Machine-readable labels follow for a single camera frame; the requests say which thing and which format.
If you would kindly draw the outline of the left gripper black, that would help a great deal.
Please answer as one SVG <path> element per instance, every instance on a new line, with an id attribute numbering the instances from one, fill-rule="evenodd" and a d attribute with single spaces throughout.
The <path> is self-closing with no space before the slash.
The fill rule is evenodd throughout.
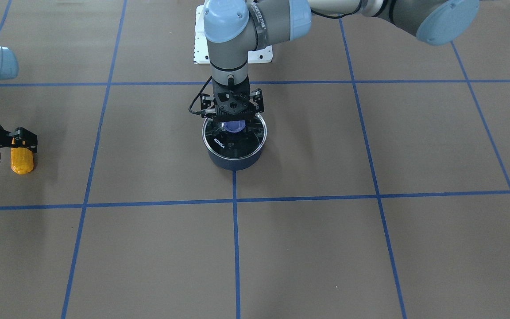
<path id="1" fill-rule="evenodd" d="M 248 77 L 233 86 L 214 81 L 214 96 L 201 93 L 200 104 L 200 116 L 214 118 L 216 122 L 247 121 L 251 118 L 251 109 L 254 113 L 264 112 L 263 91 L 250 92 Z"/>

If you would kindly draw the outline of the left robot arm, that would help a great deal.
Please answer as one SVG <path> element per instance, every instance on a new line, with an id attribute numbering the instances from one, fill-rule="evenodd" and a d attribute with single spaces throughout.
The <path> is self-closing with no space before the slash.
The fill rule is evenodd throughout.
<path id="1" fill-rule="evenodd" d="M 313 16 L 380 18 L 428 45 L 457 38 L 479 11 L 477 0 L 207 0 L 198 24 L 211 66 L 212 95 L 199 92 L 200 110 L 216 122 L 248 121 L 264 111 L 251 91 L 248 54 L 291 42 L 310 31 Z"/>

